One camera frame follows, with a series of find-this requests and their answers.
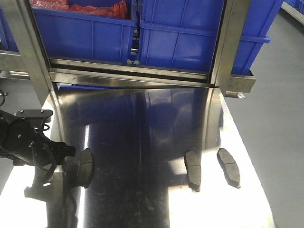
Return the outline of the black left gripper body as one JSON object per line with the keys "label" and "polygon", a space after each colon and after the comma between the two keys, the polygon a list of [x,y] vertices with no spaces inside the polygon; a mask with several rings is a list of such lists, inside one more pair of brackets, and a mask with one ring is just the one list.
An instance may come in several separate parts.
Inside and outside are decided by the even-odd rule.
{"label": "black left gripper body", "polygon": [[0,112],[0,157],[13,161],[15,166],[56,166],[51,143],[44,132],[52,110],[27,109],[10,114]]}

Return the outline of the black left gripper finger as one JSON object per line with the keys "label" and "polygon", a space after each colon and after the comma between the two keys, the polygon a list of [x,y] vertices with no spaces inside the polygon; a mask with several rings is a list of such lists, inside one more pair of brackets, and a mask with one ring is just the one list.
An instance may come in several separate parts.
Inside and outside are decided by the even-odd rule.
{"label": "black left gripper finger", "polygon": [[66,157],[66,155],[54,155],[56,166],[62,165]]}
{"label": "black left gripper finger", "polygon": [[76,149],[73,146],[68,146],[64,142],[54,142],[51,143],[51,151],[55,157],[74,157],[76,154]]}

